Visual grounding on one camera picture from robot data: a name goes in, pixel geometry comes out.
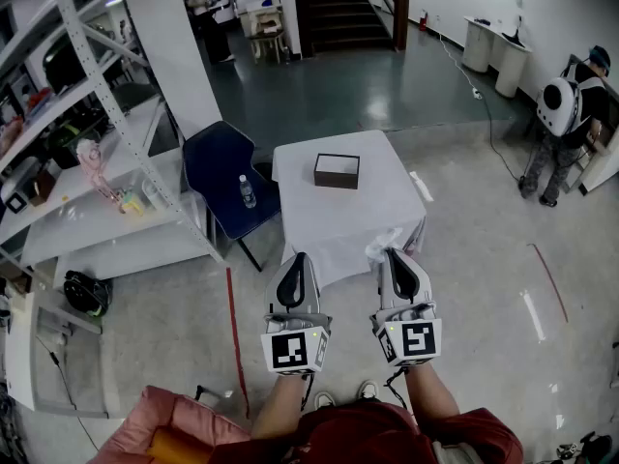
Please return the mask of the black equipment pile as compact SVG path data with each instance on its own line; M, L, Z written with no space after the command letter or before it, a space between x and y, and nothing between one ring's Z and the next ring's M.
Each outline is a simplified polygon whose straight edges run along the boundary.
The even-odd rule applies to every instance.
M554 464L608 464L612 444L609 435L598 435L592 431L577 443L560 445Z

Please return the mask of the person's left forearm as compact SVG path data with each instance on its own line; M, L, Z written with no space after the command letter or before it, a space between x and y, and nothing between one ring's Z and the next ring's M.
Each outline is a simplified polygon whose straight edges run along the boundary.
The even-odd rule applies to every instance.
M251 429L253 440L275 439L297 430L306 394L302 375L279 376Z

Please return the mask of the dark box with white inside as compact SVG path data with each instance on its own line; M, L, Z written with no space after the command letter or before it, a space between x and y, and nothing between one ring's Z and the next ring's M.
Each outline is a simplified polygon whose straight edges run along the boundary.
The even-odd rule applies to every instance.
M359 156L318 153L313 168L313 181L318 187L357 189L359 171Z

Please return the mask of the dark staircase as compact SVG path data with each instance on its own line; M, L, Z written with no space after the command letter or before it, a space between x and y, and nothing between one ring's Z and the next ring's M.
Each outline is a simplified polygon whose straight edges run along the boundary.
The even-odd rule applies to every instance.
M393 49L393 40L369 0L295 0L302 56Z

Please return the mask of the clear water bottle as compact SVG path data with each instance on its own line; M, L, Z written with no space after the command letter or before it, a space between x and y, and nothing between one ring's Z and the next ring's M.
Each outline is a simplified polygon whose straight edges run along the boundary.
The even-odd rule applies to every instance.
M243 198L243 202L248 209L256 206L256 197L251 185L251 182L246 175L239 176L240 192Z

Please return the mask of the white paper strip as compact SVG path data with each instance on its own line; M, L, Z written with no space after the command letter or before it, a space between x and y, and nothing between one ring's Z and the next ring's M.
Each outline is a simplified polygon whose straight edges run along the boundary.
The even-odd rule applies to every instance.
M417 172L416 171L410 171L409 175L410 175L411 179L413 180L413 182L415 183L415 185L417 186L417 188L420 191L421 195L424 197L424 199L427 202L433 202L434 198L432 197L430 191L428 190L427 185L419 177Z

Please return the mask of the white square table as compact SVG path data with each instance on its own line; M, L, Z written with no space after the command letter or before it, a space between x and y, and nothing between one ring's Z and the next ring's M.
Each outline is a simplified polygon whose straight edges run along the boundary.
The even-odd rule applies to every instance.
M360 159L355 189L318 187L313 170L320 154ZM280 192L284 252L306 253L323 288L370 270L367 246L399 230L399 247L420 247L427 211L413 180L381 130L367 130L281 145L272 178Z

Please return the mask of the cream stool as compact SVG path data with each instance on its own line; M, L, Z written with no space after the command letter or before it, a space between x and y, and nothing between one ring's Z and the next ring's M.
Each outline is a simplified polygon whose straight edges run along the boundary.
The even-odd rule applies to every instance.
M249 12L251 31L249 40L253 61L266 58L269 51L275 52L277 63L281 63L285 52L282 11L278 7L261 7Z

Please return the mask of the white metal shelf rack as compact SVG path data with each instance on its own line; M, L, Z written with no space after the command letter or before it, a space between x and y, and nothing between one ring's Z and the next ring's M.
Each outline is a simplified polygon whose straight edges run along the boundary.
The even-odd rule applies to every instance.
M53 186L41 204L12 194L0 217L0 254L48 287L66 271L111 278L216 256L197 198L182 181L183 144L221 118L182 0L44 0L0 51L0 78L43 41L66 35L83 78L53 94L28 117L0 156L0 178L53 122L95 96L110 130L100 142L103 197L81 166L44 171ZM120 190L132 189L144 215L125 213Z

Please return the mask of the person's right forearm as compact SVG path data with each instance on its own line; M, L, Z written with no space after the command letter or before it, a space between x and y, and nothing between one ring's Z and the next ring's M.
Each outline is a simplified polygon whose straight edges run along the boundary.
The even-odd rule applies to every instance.
M429 362L410 367L405 382L412 413L419 425L460 414L452 393Z

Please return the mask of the pink padded bag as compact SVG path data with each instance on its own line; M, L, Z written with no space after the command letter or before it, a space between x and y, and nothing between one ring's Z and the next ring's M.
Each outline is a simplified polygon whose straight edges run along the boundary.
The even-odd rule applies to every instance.
M187 395L148 386L121 426L87 464L160 464L147 455L159 427L185 433L213 448L250 438L248 431L207 405Z

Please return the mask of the pink toy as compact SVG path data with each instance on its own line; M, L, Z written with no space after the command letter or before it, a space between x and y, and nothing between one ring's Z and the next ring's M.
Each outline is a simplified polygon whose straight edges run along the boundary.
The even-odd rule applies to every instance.
M116 194L103 176L103 158L99 144L91 139L80 139L76 146L76 155L91 185L103 197L115 202Z

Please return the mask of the clear plastic bag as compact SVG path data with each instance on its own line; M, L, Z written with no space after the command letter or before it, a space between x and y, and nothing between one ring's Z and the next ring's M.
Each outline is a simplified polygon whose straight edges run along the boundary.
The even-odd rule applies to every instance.
M386 251L391 248L400 249L398 238L402 233L401 227L389 229L386 233L376 236L365 249L369 264L373 267L385 261Z

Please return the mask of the person's red shirt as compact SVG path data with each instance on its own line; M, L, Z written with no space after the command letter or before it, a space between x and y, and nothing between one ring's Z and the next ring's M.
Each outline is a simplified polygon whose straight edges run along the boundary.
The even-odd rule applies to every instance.
M218 445L208 464L523 464L523 450L485 408L419 426L362 401L308 413L291 435Z

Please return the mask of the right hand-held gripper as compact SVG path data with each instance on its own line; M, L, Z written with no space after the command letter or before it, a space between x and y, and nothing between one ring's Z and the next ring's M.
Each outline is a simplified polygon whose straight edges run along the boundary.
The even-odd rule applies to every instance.
M381 309L370 316L372 332L389 366L426 363L441 354L442 341L429 276L402 250L389 247L383 257L378 271Z

